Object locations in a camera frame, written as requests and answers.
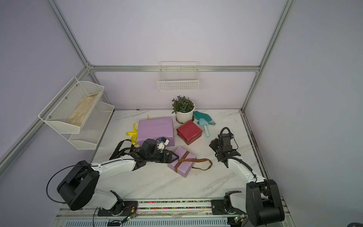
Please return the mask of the brown satin ribbon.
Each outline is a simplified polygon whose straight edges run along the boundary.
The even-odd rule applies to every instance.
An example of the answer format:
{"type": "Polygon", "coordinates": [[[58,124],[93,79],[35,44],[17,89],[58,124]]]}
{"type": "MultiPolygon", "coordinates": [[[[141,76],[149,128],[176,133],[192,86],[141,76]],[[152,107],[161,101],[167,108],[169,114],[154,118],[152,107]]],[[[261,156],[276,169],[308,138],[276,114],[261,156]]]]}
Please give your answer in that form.
{"type": "Polygon", "coordinates": [[[187,151],[182,157],[181,159],[178,160],[178,162],[176,163],[175,167],[174,167],[174,171],[177,173],[178,172],[178,167],[183,163],[183,162],[194,162],[194,163],[202,163],[202,162],[209,162],[209,167],[206,169],[202,169],[202,168],[198,168],[198,167],[192,167],[194,169],[199,169],[202,171],[207,171],[209,170],[212,166],[213,166],[213,162],[209,159],[197,159],[197,158],[187,158],[187,156],[190,154],[189,151],[187,151]]]}

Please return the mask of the small purple gift box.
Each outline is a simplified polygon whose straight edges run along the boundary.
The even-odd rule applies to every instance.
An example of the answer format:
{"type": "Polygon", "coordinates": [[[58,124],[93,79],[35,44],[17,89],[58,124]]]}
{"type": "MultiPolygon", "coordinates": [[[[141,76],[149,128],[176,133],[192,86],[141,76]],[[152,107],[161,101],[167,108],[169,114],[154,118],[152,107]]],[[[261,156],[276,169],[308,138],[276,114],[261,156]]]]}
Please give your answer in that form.
{"type": "Polygon", "coordinates": [[[186,178],[194,165],[194,161],[186,161],[187,159],[195,159],[196,156],[183,147],[178,147],[174,153],[179,157],[176,161],[167,166],[175,173],[186,178]]]}

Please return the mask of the large purple gift box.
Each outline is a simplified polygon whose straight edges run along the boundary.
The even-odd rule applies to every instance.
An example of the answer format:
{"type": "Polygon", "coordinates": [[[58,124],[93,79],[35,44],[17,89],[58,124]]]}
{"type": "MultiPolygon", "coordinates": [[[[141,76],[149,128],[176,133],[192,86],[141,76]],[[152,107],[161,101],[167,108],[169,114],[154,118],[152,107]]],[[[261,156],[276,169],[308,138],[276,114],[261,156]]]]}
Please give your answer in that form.
{"type": "Polygon", "coordinates": [[[140,146],[147,139],[156,140],[162,137],[169,140],[167,147],[175,146],[174,123],[172,117],[139,121],[137,143],[140,146]]]}

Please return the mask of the red gift box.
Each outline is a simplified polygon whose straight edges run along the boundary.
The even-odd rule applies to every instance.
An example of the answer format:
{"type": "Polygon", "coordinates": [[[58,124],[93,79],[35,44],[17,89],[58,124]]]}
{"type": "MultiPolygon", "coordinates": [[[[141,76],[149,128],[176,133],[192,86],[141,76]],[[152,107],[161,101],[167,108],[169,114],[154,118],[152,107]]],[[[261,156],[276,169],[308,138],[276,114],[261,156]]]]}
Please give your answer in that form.
{"type": "Polygon", "coordinates": [[[188,121],[178,127],[177,135],[187,144],[191,145],[194,141],[202,136],[202,129],[199,128],[193,121],[188,121]]]}

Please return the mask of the yellow satin ribbon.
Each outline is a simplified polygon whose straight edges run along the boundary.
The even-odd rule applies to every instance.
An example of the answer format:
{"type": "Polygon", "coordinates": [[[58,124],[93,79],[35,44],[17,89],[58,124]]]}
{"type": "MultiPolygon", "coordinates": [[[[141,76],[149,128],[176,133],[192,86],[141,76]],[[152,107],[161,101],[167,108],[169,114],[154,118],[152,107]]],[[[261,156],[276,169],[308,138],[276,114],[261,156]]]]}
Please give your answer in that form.
{"type": "Polygon", "coordinates": [[[140,122],[135,123],[133,125],[133,130],[126,132],[126,136],[130,136],[131,143],[134,146],[141,146],[141,144],[138,142],[139,125],[140,122]]]}

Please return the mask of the black lettered ribbon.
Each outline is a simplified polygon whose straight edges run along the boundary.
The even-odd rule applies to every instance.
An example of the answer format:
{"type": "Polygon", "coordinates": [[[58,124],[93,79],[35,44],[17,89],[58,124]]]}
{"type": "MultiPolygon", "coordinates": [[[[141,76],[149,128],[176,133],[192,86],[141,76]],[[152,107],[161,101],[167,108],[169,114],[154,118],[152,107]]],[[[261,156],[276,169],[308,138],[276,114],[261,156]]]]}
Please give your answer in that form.
{"type": "Polygon", "coordinates": [[[110,156],[109,160],[114,160],[114,159],[132,160],[137,158],[138,154],[136,152],[136,147],[132,144],[132,141],[130,139],[126,139],[119,142],[113,154],[110,156]],[[130,143],[130,146],[125,147],[123,145],[125,142],[130,143]]]}

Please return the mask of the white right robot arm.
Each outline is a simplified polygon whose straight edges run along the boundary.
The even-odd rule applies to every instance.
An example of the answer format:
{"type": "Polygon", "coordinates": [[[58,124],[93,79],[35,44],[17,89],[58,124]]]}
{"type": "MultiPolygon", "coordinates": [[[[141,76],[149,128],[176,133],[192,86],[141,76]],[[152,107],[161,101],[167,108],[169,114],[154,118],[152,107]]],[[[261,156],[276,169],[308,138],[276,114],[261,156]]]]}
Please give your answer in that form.
{"type": "Polygon", "coordinates": [[[246,185],[245,192],[229,191],[222,200],[212,200],[212,213],[243,214],[255,227],[285,220],[285,212],[278,184],[255,172],[233,148],[234,135],[228,127],[222,128],[210,147],[215,152],[218,162],[223,163],[246,185]]]}

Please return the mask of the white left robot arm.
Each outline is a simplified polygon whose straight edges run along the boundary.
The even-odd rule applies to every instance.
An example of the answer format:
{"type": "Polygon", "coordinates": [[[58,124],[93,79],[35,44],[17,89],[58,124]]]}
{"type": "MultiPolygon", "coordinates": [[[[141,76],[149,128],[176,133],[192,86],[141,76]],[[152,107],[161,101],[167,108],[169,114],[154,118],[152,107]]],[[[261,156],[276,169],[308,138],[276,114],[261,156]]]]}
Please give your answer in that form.
{"type": "Polygon", "coordinates": [[[67,204],[72,211],[92,206],[106,210],[112,216],[125,213],[127,205],[123,198],[114,190],[99,189],[98,184],[117,174],[136,171],[148,162],[170,164],[177,161],[179,156],[166,149],[168,143],[165,137],[147,139],[141,147],[124,147],[124,141],[121,141],[108,161],[88,163],[83,160],[69,166],[70,172],[57,186],[63,199],[61,203],[67,204]]]}

